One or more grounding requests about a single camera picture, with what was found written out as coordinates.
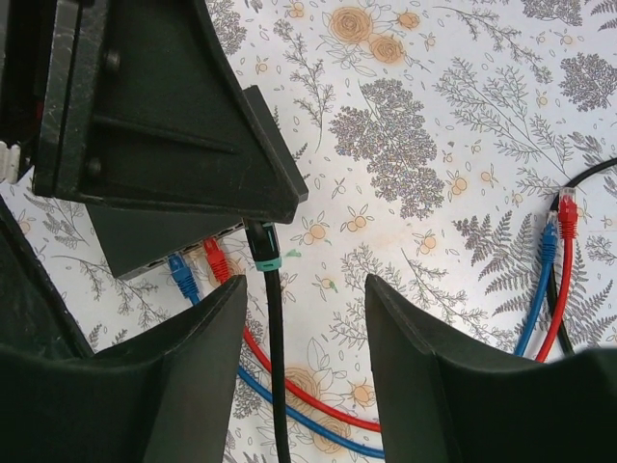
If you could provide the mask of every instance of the black plastic housing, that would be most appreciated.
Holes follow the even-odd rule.
[[[0,461],[222,461],[244,277],[94,355],[0,200],[0,294]]]
[[[293,220],[300,174],[276,156],[274,120],[257,88],[240,89],[202,0],[58,0],[52,26],[35,193]]]
[[[543,365],[494,349],[366,278],[388,463],[614,459],[617,350]]]
[[[88,213],[105,260],[115,278],[131,279],[202,246],[204,239],[242,228],[239,217],[89,205]]]

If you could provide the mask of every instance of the cable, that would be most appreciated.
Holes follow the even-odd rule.
[[[223,250],[219,247],[219,243],[216,242],[216,238],[204,240],[203,249],[205,250],[205,256],[210,264],[212,273],[222,285],[231,277],[229,274],[228,261],[225,258]]]
[[[578,174],[572,180],[570,180],[565,186],[569,188],[576,188],[585,180],[594,176],[595,174],[599,174],[600,172],[605,171],[606,169],[610,169],[611,167],[617,166],[617,157],[608,159],[607,161],[601,162],[600,164],[593,166],[586,171]],[[559,206],[559,197],[556,197],[552,204],[550,205],[550,210],[557,210]],[[556,304],[557,304],[557,281],[555,279],[555,269],[554,266],[550,272],[549,277],[549,287],[547,288],[547,300],[549,302],[549,310],[550,315],[554,316]],[[572,355],[575,353],[572,342],[570,341],[570,337],[568,336],[568,331],[566,330],[565,325],[562,323],[559,325],[559,344],[561,345],[561,350],[566,355]]]
[[[272,357],[272,410],[279,463],[291,463],[285,408],[285,355],[282,320],[279,240],[274,225],[245,221],[245,232],[255,267],[263,272],[268,298],[268,330]]]
[[[251,331],[248,328],[244,329],[244,341],[249,346],[251,351],[255,354],[262,366],[271,372],[272,365],[270,364],[270,360],[263,352],[263,350],[261,350],[259,344],[257,344],[255,338],[253,337]],[[355,427],[360,427],[362,429],[373,432],[381,432],[381,426],[377,422],[368,422],[366,420],[361,420],[359,418],[352,417],[351,415],[347,415],[344,412],[336,410],[335,408],[326,405],[312,395],[309,395],[288,379],[285,379],[285,387],[288,391],[290,391],[296,397],[300,398],[303,402],[319,410],[320,412],[325,413],[326,415],[330,415],[331,417],[336,418],[341,422],[346,422],[347,424],[351,424]]]
[[[227,265],[227,260],[225,259],[225,256],[223,256],[223,258],[221,259],[220,255],[215,251],[215,249],[217,248],[220,249],[218,247],[218,244],[216,244],[216,241],[214,242],[214,244],[208,243],[208,247],[206,248],[206,257],[207,257],[208,263],[210,264],[210,268],[212,269],[212,273],[214,274],[214,277],[217,279],[219,283],[223,284],[229,279],[229,271],[228,271],[228,265]],[[244,328],[243,337],[244,337],[245,343],[249,346],[249,348],[251,349],[253,354],[256,356],[256,358],[259,360],[261,365],[269,373],[272,373],[272,364],[270,363],[270,359],[268,359],[268,356],[261,349],[261,347],[259,346],[255,338],[253,337],[253,334],[251,333],[251,330],[249,330],[249,328],[247,327]],[[373,431],[373,432],[381,432],[381,426],[377,422],[368,422],[366,420],[361,420],[359,418],[352,417],[351,415],[348,415],[344,412],[336,410],[334,407],[331,407],[330,405],[323,403],[319,399],[305,392],[304,390],[296,386],[292,381],[288,379],[285,379],[285,387],[287,388],[288,391],[290,391],[296,397],[300,398],[303,402],[319,410],[320,412],[325,413],[326,415],[330,415],[331,417],[341,422],[346,422],[347,424],[351,424],[352,426],[355,426],[355,427],[360,427],[362,429],[366,429],[368,431]]]
[[[191,301],[194,306],[200,302],[200,290],[193,276],[193,272],[180,254],[172,254],[167,258],[172,271],[172,278],[182,295]]]
[[[268,330],[272,356],[272,408],[274,429],[277,438],[279,463],[291,463],[287,437],[287,414],[285,410],[285,357],[282,322],[281,276],[279,270],[264,272],[268,298]]]
[[[542,235],[542,271],[540,272],[540,279],[538,286],[536,287],[535,296],[533,296],[533,302],[531,303],[531,309],[527,322],[524,325],[523,332],[517,343],[517,347],[514,350],[514,354],[521,357],[524,355],[524,351],[527,349],[531,334],[542,310],[542,303],[544,296],[547,293],[547,285],[549,284],[550,270],[555,260],[555,253],[557,251],[557,239],[559,237],[557,212],[551,211],[547,220],[547,225],[544,228]]]
[[[563,269],[561,274],[561,286],[559,296],[555,304],[555,311],[550,321],[549,332],[544,339],[540,352],[536,356],[536,361],[544,362],[549,356],[550,349],[557,337],[559,326],[562,325],[563,314],[568,302],[568,292],[570,291],[570,281],[572,280],[572,264],[574,257],[574,240],[577,235],[577,204],[574,199],[575,190],[573,188],[563,188],[559,193],[559,224],[561,226],[561,237],[564,241]]]
[[[240,367],[238,370],[238,376],[240,379],[247,383],[247,385],[261,395],[262,398],[272,403],[272,395],[268,392],[266,388],[261,386],[245,369]],[[361,444],[357,444],[349,439],[345,439],[337,434],[334,434],[331,430],[326,429],[322,425],[314,422],[313,420],[305,417],[303,414],[294,410],[290,406],[286,407],[286,413],[290,418],[303,424],[305,427],[313,431],[315,434],[319,434],[322,437],[325,437],[329,441],[334,442],[335,444],[339,444],[342,447],[345,447],[348,450],[354,451],[355,453],[359,453],[360,455],[369,456],[373,458],[381,458],[382,460],[386,458],[384,451],[381,449],[374,449],[371,447],[366,447]]]
[[[186,265],[186,262],[184,261],[184,259],[181,256],[179,256],[179,255],[169,256],[168,257],[168,261],[170,263],[170,267],[173,269],[172,276],[174,276],[174,281],[178,285],[178,287],[180,287],[180,290],[182,290],[182,288],[193,288],[193,285],[195,285],[195,289],[197,289],[197,283],[195,282],[195,278],[193,276],[193,272],[191,271],[190,267],[188,267],[188,265]],[[279,273],[278,270],[274,271],[274,272],[266,272],[266,274],[265,274],[266,275],[266,290],[269,287],[270,288],[272,288],[272,287],[281,287],[281,280],[280,280],[280,278],[278,276],[278,273]],[[271,276],[273,277],[272,278],[272,283],[269,285],[268,284],[268,280],[271,278]],[[278,285],[277,286],[272,286],[274,284],[275,280],[278,281]],[[195,295],[193,294],[193,292],[194,291],[191,291],[191,293],[189,295],[191,296],[190,297],[191,302],[193,302],[193,305],[195,305],[195,304],[200,302],[200,298],[199,298],[199,293],[198,292],[195,292]],[[277,297],[272,297],[271,298],[270,295],[269,295],[268,300],[269,301],[272,300],[272,301],[274,301],[276,303]],[[268,371],[270,371],[271,368],[272,368],[272,366],[270,365],[270,361],[265,356],[263,351],[261,351],[259,346],[256,344],[255,339],[251,335],[251,332],[247,328],[245,328],[245,339],[247,337],[247,333],[249,335],[249,338],[252,340],[253,344],[256,346],[257,350],[260,351],[261,356],[265,358],[265,362],[268,364]],[[270,402],[271,404],[273,403],[273,395],[270,394],[270,392],[268,392],[268,390],[266,390],[264,387],[262,387],[254,378],[252,378],[252,376],[246,370],[244,370],[242,367],[239,368],[238,375],[240,376],[240,379],[242,379],[243,381],[245,381],[249,385],[249,387],[251,387],[253,390],[255,390],[259,395],[261,395],[268,402]],[[331,440],[331,441],[341,445],[342,447],[345,447],[346,449],[349,449],[351,451],[355,451],[355,452],[357,452],[359,454],[362,454],[362,455],[365,455],[365,456],[373,456],[373,457],[376,457],[376,458],[384,459],[384,452],[382,450],[365,447],[365,446],[362,446],[360,444],[356,444],[353,441],[345,439],[344,437],[338,436],[338,435],[334,434],[332,431],[330,431],[329,429],[323,427],[322,425],[318,424],[317,422],[312,421],[308,417],[302,415],[300,412],[298,412],[297,410],[294,410],[293,408],[291,408],[289,406],[285,406],[285,415],[284,416],[286,416],[286,415],[288,415],[290,418],[296,420],[297,422],[303,424],[304,426],[306,426],[308,429],[312,430],[316,434],[319,434],[320,436],[325,437],[326,439],[329,439],[329,440]]]

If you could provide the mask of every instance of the blue ethernet cable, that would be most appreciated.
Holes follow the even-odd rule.
[[[182,258],[182,256],[178,254],[173,254],[168,257],[168,263],[170,269],[172,270],[172,277],[174,278],[175,283],[182,292],[182,295],[187,299],[190,299],[193,305],[200,302],[200,294],[197,283],[195,282],[195,278],[193,276],[193,272],[191,271],[191,268],[186,264],[186,261]],[[240,367],[238,370],[238,376],[240,376],[240,379],[247,383],[247,385],[251,389],[261,395],[261,397],[263,397],[269,403],[272,403],[272,394],[266,388],[261,386],[242,367]],[[299,422],[300,424],[303,424],[315,434],[319,434],[320,436],[325,437],[326,439],[336,444],[339,444],[346,449],[359,453],[360,455],[385,459],[383,450],[366,447],[350,441],[349,439],[345,439],[344,437],[338,436],[334,434],[331,430],[325,428],[317,422],[314,422],[313,420],[307,418],[306,416],[289,406],[286,406],[286,413],[290,418]]]
[[[540,316],[542,310],[542,303],[547,293],[547,286],[549,284],[550,271],[552,270],[552,264],[555,260],[555,254],[557,252],[557,241],[559,239],[558,232],[558,220],[557,212],[551,211],[549,218],[547,219],[547,225],[544,228],[542,235],[542,271],[540,272],[540,279],[538,286],[536,287],[536,293],[533,296],[531,303],[531,309],[527,322],[524,325],[523,333],[519,338],[519,342],[514,350],[514,354],[522,357],[524,351],[527,349],[529,340],[531,339],[531,333],[533,333],[533,327]]]
[[[256,393],[261,395],[263,399],[272,403],[272,394],[266,388],[261,386],[245,369],[240,367],[238,369],[238,376],[240,379],[247,383],[247,385],[253,389]],[[350,441],[349,439],[345,439],[337,434],[334,434],[330,429],[323,427],[322,425],[314,422],[310,418],[307,418],[302,413],[294,410],[289,405],[287,408],[287,416],[300,424],[303,424],[305,427],[313,431],[315,434],[319,434],[322,437],[325,437],[329,441],[334,442],[335,444],[339,444],[342,447],[345,447],[348,450],[354,451],[363,456],[370,456],[373,458],[380,458],[382,460],[386,459],[386,455],[384,451],[381,449],[374,449],[372,447],[363,446],[362,444],[357,444],[354,441]]]
[[[180,289],[182,295],[191,301],[194,306],[200,302],[200,290],[197,287],[195,277],[186,260],[180,254],[172,254],[167,258],[172,271],[172,278]]]

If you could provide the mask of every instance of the floral tablecloth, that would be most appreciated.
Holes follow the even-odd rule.
[[[512,351],[559,186],[615,155],[615,0],[207,0],[243,86],[257,84],[310,190],[284,255],[288,376],[377,420],[363,280],[376,273],[456,328]],[[567,326],[577,349],[616,345],[617,172],[577,190]],[[94,349],[187,307],[164,268],[114,281],[80,204],[1,192]],[[265,293],[242,233],[225,240],[250,282],[249,326],[267,345]],[[204,293],[214,281],[191,255]],[[539,348],[543,316],[530,344]],[[552,358],[560,355],[553,349]],[[243,350],[242,363],[269,385]],[[331,430],[379,436],[290,396]],[[359,462],[290,422],[294,462]],[[241,382],[225,461],[275,462],[271,408]]]

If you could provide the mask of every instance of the red ethernet cable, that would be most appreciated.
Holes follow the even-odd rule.
[[[214,273],[215,278],[219,283],[223,284],[229,279],[229,269],[225,254],[223,253],[221,248],[219,248],[214,238],[209,238],[205,240],[203,242],[203,247],[205,248],[206,257],[208,263],[210,264],[210,268],[212,268],[212,272]],[[245,343],[249,346],[249,348],[257,357],[262,366],[271,373],[272,364],[270,363],[270,359],[268,359],[268,356],[265,354],[265,352],[261,350],[261,347],[259,347],[259,344],[257,344],[257,341],[247,327],[244,328],[243,338]],[[367,429],[374,432],[381,432],[381,426],[377,422],[368,422],[366,420],[361,420],[359,418],[352,417],[351,415],[336,410],[330,405],[326,405],[312,395],[309,395],[288,379],[285,379],[285,387],[288,391],[290,391],[296,397],[300,398],[303,402],[319,410],[320,412],[325,413],[326,415],[330,415],[331,417],[341,422],[346,422],[355,427],[360,427],[362,429]]]
[[[563,320],[568,302],[568,292],[570,291],[570,281],[572,280],[572,265],[574,257],[574,240],[577,235],[577,204],[575,203],[575,189],[564,188],[559,193],[559,224],[561,225],[561,237],[564,242],[563,249],[563,271],[561,274],[561,286],[559,296],[555,305],[555,312],[552,315],[549,332],[544,339],[540,352],[536,356],[537,362],[544,362],[549,356],[550,349],[557,337],[559,326]]]

